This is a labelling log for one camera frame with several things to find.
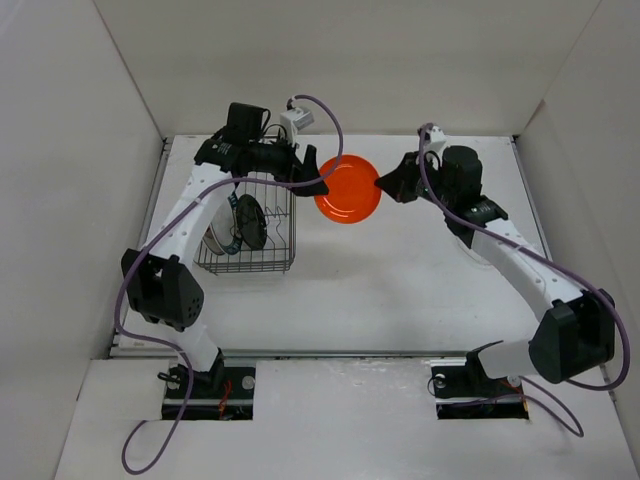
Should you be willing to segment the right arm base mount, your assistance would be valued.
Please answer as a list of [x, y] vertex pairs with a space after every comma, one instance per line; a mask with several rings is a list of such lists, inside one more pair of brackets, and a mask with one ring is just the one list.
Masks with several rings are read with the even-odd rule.
[[506, 377], [490, 379], [478, 354], [496, 342], [483, 345], [465, 357], [446, 357], [430, 362], [428, 389], [435, 397], [438, 420], [528, 420], [529, 412], [521, 387]]

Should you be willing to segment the aluminium rail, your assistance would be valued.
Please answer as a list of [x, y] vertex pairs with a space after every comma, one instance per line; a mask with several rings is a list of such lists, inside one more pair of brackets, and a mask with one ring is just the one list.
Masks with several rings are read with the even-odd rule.
[[[326, 359], [326, 358], [442, 358], [463, 357], [464, 351], [323, 351], [323, 350], [243, 350], [223, 349], [227, 358], [268, 359]], [[110, 358], [173, 358], [175, 353], [167, 348], [123, 348], [113, 345]]]

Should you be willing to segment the orange plate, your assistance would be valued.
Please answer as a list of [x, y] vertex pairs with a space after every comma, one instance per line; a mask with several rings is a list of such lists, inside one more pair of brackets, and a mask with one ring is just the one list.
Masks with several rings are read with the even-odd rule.
[[381, 190], [375, 185], [379, 174], [365, 158], [344, 154], [336, 170], [325, 180], [329, 193], [314, 198], [316, 207], [329, 220], [355, 224], [377, 209]]

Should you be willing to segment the black plate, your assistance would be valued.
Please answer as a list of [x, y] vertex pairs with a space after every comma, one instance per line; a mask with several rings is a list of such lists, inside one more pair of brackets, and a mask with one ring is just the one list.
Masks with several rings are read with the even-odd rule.
[[267, 240], [267, 223], [259, 202], [251, 195], [238, 198], [236, 223], [243, 242], [251, 250], [262, 250]]

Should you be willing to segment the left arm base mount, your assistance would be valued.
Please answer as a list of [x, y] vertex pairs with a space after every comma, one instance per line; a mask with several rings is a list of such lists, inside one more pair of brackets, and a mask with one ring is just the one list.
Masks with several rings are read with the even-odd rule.
[[[187, 373], [182, 365], [171, 366], [157, 378], [165, 384], [161, 405], [163, 420], [174, 420], [183, 404]], [[217, 386], [195, 379], [191, 396], [181, 419], [185, 421], [249, 421], [253, 419], [256, 368], [226, 366]]]

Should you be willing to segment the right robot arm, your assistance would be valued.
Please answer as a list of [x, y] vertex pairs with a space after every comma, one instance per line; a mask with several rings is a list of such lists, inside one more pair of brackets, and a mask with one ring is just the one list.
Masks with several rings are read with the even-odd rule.
[[489, 262], [532, 310], [538, 327], [529, 340], [497, 341], [468, 352], [462, 381], [483, 394], [499, 378], [539, 375], [552, 384], [600, 366], [614, 356], [615, 324], [603, 291], [593, 293], [536, 260], [507, 213], [482, 192], [483, 167], [475, 150], [451, 146], [409, 152], [375, 184], [398, 203], [440, 201], [455, 214], [445, 222], [462, 243]]

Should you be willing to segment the white plate dark rim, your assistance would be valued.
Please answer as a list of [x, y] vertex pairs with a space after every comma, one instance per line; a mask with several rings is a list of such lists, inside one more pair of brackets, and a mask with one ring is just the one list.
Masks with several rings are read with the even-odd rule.
[[228, 242], [228, 245], [225, 247], [225, 252], [228, 255], [236, 255], [241, 251], [243, 238], [239, 231], [238, 220], [237, 220], [237, 208], [238, 208], [238, 196], [235, 192], [231, 193], [228, 197], [228, 203], [230, 206], [230, 218], [231, 218], [231, 226], [229, 227], [229, 234], [231, 235], [231, 240]]

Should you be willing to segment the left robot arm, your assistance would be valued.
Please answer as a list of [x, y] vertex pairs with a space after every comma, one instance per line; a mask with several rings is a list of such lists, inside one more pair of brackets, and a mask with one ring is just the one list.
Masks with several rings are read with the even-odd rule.
[[223, 354], [200, 320], [205, 293], [193, 276], [193, 259], [217, 213], [237, 217], [231, 200], [242, 184], [289, 190], [298, 197], [328, 194], [316, 149], [297, 155], [297, 135], [313, 122], [311, 111], [290, 98], [280, 115], [283, 135], [267, 141], [268, 109], [233, 102], [225, 125], [205, 140], [187, 183], [154, 237], [121, 259], [118, 304], [127, 302], [152, 325], [165, 329], [157, 344], [174, 350], [191, 387], [204, 397], [223, 387]]

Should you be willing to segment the white plate red characters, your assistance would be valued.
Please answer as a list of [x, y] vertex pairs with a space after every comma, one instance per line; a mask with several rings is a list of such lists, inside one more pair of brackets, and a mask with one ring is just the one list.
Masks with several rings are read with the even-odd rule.
[[220, 243], [216, 235], [216, 230], [225, 225], [226, 216], [224, 214], [216, 213], [203, 235], [203, 243], [206, 245], [209, 251], [217, 256], [226, 254], [224, 246]]

